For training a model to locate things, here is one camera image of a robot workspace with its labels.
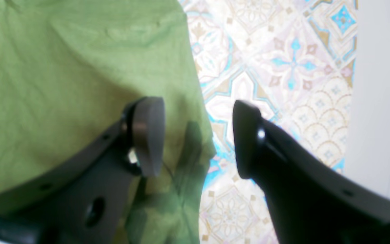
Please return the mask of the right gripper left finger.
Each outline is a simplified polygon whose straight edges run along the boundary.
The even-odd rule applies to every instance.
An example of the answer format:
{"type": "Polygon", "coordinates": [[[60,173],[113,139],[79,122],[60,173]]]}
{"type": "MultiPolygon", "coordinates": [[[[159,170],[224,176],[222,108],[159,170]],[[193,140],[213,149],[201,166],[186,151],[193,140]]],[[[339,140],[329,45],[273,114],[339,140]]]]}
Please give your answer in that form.
{"type": "Polygon", "coordinates": [[[165,124],[163,98],[133,101],[71,159],[0,193],[0,244],[110,244],[132,179],[160,173],[165,124]]]}

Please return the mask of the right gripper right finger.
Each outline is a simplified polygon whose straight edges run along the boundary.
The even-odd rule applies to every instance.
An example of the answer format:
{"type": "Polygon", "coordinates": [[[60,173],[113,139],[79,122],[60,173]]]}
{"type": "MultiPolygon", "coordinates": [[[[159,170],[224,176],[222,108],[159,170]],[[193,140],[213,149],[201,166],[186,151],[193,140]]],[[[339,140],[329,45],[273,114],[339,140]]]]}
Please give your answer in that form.
{"type": "Polygon", "coordinates": [[[238,174],[263,191],[280,244],[390,244],[390,200],[322,164],[249,102],[233,107],[238,174]]]}

